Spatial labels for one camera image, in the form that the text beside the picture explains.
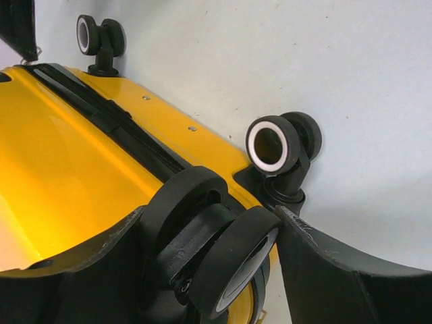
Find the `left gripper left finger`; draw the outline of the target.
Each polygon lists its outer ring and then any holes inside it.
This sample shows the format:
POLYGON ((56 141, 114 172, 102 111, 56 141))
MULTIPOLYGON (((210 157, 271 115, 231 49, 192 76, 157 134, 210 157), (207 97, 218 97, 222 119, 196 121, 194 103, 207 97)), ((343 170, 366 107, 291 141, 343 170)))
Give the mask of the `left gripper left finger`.
POLYGON ((69 250, 1 272, 1 322, 175 323, 174 293, 151 265, 166 221, 139 207, 69 250))

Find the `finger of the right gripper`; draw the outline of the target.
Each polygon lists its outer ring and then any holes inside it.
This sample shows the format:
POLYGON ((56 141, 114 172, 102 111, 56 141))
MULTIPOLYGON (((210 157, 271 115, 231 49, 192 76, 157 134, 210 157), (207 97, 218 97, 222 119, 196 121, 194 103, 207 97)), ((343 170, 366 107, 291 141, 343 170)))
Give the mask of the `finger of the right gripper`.
POLYGON ((26 61, 38 60, 34 0, 1 0, 1 39, 26 61))

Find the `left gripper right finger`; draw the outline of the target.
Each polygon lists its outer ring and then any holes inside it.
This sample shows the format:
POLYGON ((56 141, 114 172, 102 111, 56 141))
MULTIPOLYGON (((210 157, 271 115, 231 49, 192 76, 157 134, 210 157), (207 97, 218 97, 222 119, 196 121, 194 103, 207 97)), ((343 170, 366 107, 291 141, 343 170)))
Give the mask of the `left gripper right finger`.
POLYGON ((277 250, 293 323, 430 323, 431 272, 383 260, 286 207, 277 250))

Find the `yellow Pikachu hard-shell suitcase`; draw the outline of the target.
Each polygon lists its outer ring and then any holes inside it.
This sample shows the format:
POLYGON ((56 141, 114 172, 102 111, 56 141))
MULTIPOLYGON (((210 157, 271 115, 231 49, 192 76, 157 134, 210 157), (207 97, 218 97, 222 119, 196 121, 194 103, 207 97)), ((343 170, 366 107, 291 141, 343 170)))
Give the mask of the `yellow Pikachu hard-shell suitcase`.
POLYGON ((259 323, 278 251, 274 208, 302 208, 317 122, 260 117, 241 151, 119 74, 118 21, 82 14, 76 38, 95 58, 86 71, 37 61, 1 71, 1 272, 150 206, 167 215, 151 265, 174 293, 175 323, 259 323))

